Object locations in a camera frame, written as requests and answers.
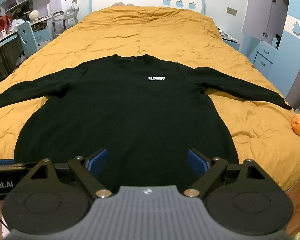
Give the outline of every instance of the blue apple logo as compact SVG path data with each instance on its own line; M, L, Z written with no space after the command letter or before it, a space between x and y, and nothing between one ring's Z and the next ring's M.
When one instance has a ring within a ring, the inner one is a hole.
M165 6L171 5L170 0L163 0L163 4L164 4Z
M296 35L300 35L300 25L298 22L293 24L293 29L292 29L293 33Z
M177 2L176 2L176 6L179 7L179 8L182 8L182 7L183 7L183 2L182 2L182 0L177 1Z
M194 10L195 9L195 3L189 3L189 9Z

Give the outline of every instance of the dark curtain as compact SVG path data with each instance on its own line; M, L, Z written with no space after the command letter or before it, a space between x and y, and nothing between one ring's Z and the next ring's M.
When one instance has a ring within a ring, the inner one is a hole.
M15 66L11 63L8 50L3 46L0 48L0 82L7 78Z

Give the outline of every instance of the wardrobe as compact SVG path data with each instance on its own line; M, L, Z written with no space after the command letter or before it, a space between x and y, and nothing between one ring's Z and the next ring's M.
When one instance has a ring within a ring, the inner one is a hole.
M245 55L291 106L298 107L300 0L248 0L242 33L248 41L244 46L250 46ZM277 34L281 36L278 48L272 44Z

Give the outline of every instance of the yellow bedspread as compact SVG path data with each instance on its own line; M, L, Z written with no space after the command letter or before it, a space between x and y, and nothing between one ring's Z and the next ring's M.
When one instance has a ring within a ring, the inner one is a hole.
M0 83L0 93L88 60L146 53L192 68L212 67L278 92L244 55L222 41L211 18L173 8L111 7L91 13L32 55ZM212 89L206 93L231 132L240 163L256 160L284 190L300 179L300 137L290 125L293 111ZM0 109L0 159L13 158L20 130L45 101L33 99Z

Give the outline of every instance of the headboard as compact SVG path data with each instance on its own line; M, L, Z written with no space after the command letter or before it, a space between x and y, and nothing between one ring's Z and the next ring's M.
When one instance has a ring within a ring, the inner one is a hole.
M204 0L90 0L90 13L112 6L114 3L134 4L135 6L164 6L190 9L204 14Z

